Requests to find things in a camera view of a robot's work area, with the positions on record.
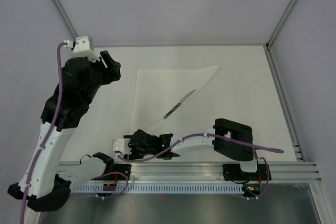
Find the white cloth napkin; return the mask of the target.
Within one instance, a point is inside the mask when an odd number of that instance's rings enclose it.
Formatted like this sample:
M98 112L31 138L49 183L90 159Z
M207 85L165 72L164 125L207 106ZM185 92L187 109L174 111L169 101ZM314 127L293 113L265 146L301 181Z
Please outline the white cloth napkin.
M138 129L156 134L186 131L183 119L177 116L178 110L200 92L220 69L220 66L214 65L192 70L139 70L130 133ZM164 120L163 116L192 90L196 90L195 93Z

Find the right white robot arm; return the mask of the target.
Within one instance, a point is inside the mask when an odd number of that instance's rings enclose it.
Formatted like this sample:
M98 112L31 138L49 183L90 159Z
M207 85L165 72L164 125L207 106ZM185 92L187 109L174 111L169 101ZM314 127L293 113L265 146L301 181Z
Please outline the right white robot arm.
M147 155L171 160L184 153L209 148L238 161L239 172L245 179L252 179L259 172L252 146L252 128L227 119L216 119L214 126L191 135L169 133L155 136L137 130L132 135L126 135L120 142L121 149L114 148L114 151L128 160L140 160Z

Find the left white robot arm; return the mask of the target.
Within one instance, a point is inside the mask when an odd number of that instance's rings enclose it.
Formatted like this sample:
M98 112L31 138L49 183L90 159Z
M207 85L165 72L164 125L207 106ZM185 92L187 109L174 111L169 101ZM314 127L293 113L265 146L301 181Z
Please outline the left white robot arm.
M57 167L98 89L120 80L120 68L105 50L95 62L75 57L58 69L59 83L41 115L37 148L24 177L9 186L9 195L35 212L57 211L82 184L96 177L108 180L114 176L113 158L101 152L66 173L58 173Z

